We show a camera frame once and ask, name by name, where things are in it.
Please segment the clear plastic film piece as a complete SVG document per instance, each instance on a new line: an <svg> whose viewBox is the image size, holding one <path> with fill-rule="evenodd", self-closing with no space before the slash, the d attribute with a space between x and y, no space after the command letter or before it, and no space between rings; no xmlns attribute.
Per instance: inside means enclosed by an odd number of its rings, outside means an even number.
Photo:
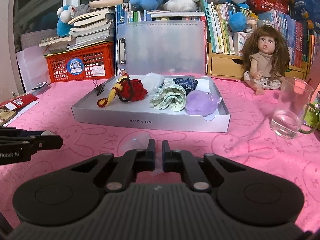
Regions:
<svg viewBox="0 0 320 240"><path fill-rule="evenodd" d="M149 140L154 139L156 142L156 154L155 154L155 170L153 176L161 174L162 171L162 154L161 146L158 144L154 135L151 135L147 131L137 131L125 136L118 146L118 153L125 153L135 148L147 148Z"/></svg>

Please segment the purple plush toy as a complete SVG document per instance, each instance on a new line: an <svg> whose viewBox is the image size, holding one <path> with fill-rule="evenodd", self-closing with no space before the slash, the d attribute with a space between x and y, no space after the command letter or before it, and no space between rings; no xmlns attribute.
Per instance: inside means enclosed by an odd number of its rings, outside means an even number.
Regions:
<svg viewBox="0 0 320 240"><path fill-rule="evenodd" d="M201 90L193 90L186 97L184 109L189 115L208 116L217 110L221 101L220 96Z"/></svg>

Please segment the green patterned cloth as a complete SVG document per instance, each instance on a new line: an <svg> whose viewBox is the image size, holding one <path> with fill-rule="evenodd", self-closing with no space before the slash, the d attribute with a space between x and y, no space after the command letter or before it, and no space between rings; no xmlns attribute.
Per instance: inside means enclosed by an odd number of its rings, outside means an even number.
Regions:
<svg viewBox="0 0 320 240"><path fill-rule="evenodd" d="M172 79L165 79L161 88L150 99L150 107L164 110L170 109L179 112L184 109L187 99L185 89Z"/></svg>

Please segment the red yellow crochet toy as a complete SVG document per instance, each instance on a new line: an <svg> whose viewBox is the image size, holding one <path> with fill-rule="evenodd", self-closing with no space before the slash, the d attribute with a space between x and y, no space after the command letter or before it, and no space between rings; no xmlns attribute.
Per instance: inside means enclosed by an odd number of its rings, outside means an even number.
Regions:
<svg viewBox="0 0 320 240"><path fill-rule="evenodd" d="M106 107L118 97L122 103L135 102L143 100L148 94L140 79L131 79L129 74L124 70L117 82L111 88L106 98L100 98L97 106Z"/></svg>

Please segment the white fluffy plush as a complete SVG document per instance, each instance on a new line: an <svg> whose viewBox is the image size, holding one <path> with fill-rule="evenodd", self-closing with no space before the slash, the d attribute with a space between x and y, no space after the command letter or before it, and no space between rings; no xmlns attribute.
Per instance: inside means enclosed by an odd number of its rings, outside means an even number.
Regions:
<svg viewBox="0 0 320 240"><path fill-rule="evenodd" d="M157 73L148 73L141 75L139 78L142 82L143 87L148 91L149 95L157 93L159 87L163 85L165 77Z"/></svg>

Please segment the red booklet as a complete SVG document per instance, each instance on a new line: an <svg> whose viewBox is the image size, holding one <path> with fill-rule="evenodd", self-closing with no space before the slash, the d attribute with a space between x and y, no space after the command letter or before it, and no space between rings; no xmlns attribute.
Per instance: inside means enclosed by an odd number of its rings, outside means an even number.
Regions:
<svg viewBox="0 0 320 240"><path fill-rule="evenodd" d="M38 97L34 96L33 94L21 95L9 101L2 102L1 109L15 111L17 109L20 109L29 105L30 103L36 101L37 99Z"/></svg>

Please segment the silver cardboard tray box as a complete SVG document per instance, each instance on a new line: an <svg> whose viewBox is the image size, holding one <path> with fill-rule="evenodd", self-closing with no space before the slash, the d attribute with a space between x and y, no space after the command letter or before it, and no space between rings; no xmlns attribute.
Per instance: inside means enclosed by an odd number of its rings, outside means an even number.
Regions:
<svg viewBox="0 0 320 240"><path fill-rule="evenodd" d="M175 112L170 109L159 110L150 107L150 97L142 101L123 103L115 98L106 107L98 107L97 101L106 98L116 83L118 76L106 80L104 91L98 95L95 88L72 106L77 122L138 129L157 129L182 132L220 132L226 133L231 114L224 101L214 113L204 117L189 115L185 110Z"/></svg>

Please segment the blue floral fabric pouch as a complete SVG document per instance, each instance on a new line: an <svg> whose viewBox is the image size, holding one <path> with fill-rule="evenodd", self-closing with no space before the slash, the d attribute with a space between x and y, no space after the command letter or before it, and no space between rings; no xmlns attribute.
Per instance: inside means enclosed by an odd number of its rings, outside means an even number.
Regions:
<svg viewBox="0 0 320 240"><path fill-rule="evenodd" d="M197 80L187 77L175 78L173 79L173 81L177 85L183 87L187 95L193 90L195 90L198 84Z"/></svg>

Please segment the black binder clip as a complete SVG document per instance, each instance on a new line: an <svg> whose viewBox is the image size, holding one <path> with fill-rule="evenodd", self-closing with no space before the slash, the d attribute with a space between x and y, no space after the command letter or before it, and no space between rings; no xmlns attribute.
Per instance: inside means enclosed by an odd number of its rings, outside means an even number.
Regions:
<svg viewBox="0 0 320 240"><path fill-rule="evenodd" d="M95 85L94 90L95 90L97 96L99 96L104 91L104 87L105 87L106 81L102 82L101 84L98 84L97 79L94 79L93 83Z"/></svg>

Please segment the translucent clipboard folder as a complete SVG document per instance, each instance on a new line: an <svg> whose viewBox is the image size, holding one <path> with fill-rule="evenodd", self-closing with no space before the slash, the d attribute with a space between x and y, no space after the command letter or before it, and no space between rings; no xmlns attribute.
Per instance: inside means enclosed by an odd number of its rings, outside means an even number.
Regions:
<svg viewBox="0 0 320 240"><path fill-rule="evenodd" d="M145 21L120 24L115 36L115 71L130 75L203 75L206 28L202 21Z"/></svg>

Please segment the glass mug with water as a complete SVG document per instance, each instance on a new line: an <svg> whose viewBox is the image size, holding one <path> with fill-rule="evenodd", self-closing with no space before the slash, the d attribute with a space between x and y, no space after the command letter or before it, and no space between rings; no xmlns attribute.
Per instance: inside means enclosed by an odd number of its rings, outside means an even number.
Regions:
<svg viewBox="0 0 320 240"><path fill-rule="evenodd" d="M304 80L296 77L285 77L270 122L272 131L285 140L295 138L298 133L313 133L319 125L319 110L311 103L313 94L314 89ZM309 109L313 109L316 120L311 128L306 131L302 129L302 126Z"/></svg>

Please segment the long-haired baby doll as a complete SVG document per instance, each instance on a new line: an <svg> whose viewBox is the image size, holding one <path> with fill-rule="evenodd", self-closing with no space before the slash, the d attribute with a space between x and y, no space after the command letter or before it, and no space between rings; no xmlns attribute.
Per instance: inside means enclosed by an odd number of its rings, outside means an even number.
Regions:
<svg viewBox="0 0 320 240"><path fill-rule="evenodd" d="M281 87L290 55L280 32L270 25L262 25L246 38L242 59L245 83L256 95L262 95L266 90Z"/></svg>

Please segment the stack of books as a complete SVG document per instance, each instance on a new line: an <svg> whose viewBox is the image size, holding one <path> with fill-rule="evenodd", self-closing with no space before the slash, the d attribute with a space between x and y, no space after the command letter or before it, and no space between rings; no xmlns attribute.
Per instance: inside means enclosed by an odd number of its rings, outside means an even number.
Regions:
<svg viewBox="0 0 320 240"><path fill-rule="evenodd" d="M67 36L52 36L42 39L39 47L50 53L72 50L101 42L114 40L116 6L126 0L90 1L76 7L74 17L69 21L72 27Z"/></svg>

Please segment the blue white plush toy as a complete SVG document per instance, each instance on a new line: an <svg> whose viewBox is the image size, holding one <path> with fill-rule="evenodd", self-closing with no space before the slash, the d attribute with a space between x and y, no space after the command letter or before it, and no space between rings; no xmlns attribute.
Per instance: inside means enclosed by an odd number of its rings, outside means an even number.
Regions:
<svg viewBox="0 0 320 240"><path fill-rule="evenodd" d="M74 17L75 10L76 7L73 5L65 5L57 10L58 22L56 31L59 37L69 34L72 26L68 23Z"/></svg>

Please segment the row of upright books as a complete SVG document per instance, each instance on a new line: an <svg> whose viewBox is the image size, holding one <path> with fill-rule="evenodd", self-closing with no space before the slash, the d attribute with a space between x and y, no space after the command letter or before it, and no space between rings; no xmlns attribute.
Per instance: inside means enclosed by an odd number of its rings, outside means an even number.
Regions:
<svg viewBox="0 0 320 240"><path fill-rule="evenodd" d="M171 12L163 5L156 10L142 10L125 2L116 6L117 24L152 20L201 20L206 28L205 37L213 45L213 52L242 55L245 38L262 25L276 28L289 46L290 64L301 67L302 61L313 62L319 54L319 31L307 16L306 3L302 6L302 19L270 10L259 15L250 9L218 0L199 0L196 12Z"/></svg>

